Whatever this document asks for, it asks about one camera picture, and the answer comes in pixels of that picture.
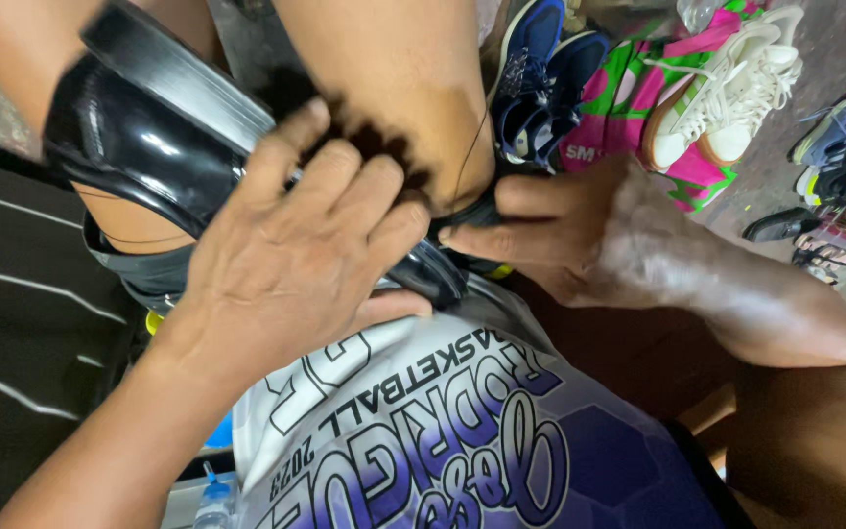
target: yellow object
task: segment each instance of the yellow object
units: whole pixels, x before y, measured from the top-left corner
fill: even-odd
[[[514,271],[514,268],[511,268],[510,264],[502,264],[501,266],[496,268],[494,271],[491,271],[491,272],[488,272],[488,274],[485,274],[485,277],[490,279],[490,280],[495,280],[495,281],[503,280],[503,279],[507,278],[508,276],[510,276],[511,272],[513,272],[513,271]]]
[[[165,319],[165,316],[159,315],[156,311],[149,311],[146,314],[146,331],[155,336],[155,331],[158,331],[159,324],[163,319]]]

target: black shorts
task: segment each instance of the black shorts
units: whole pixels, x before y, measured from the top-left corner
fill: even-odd
[[[84,242],[97,261],[115,272],[126,291],[144,307],[165,316],[182,298],[194,245],[146,255],[121,253],[110,245],[89,213],[84,217]]]

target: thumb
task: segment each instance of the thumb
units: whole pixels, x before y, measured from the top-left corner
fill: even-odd
[[[372,325],[406,316],[430,316],[432,305],[420,294],[402,288],[375,290],[354,314],[349,335]]]

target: hand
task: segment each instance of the hand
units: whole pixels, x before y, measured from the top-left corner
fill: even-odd
[[[248,384],[368,326],[431,313],[409,291],[371,294],[429,226],[421,202],[392,208],[403,185],[394,160],[362,166],[350,143],[335,140],[284,192],[328,123],[327,106],[313,100],[260,141],[198,242],[188,288],[153,348]]]
[[[510,222],[443,228],[439,237],[513,265],[568,307],[684,304],[693,282],[681,279],[706,253],[691,248],[715,243],[653,187],[637,162],[618,156],[580,174],[510,176],[495,189]]]

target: navy blue sneaker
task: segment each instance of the navy blue sneaker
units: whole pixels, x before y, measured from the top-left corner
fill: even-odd
[[[545,143],[538,147],[538,158],[546,161],[557,149],[560,141],[573,128],[580,125],[580,104],[583,102],[583,87],[603,65],[609,51],[609,41],[596,31],[579,33],[554,49],[547,64],[547,78],[551,85],[549,132]]]
[[[550,121],[547,61],[560,40],[563,15],[563,0],[532,0],[511,21],[501,43],[488,102],[498,150],[512,163],[539,161],[537,136]]]

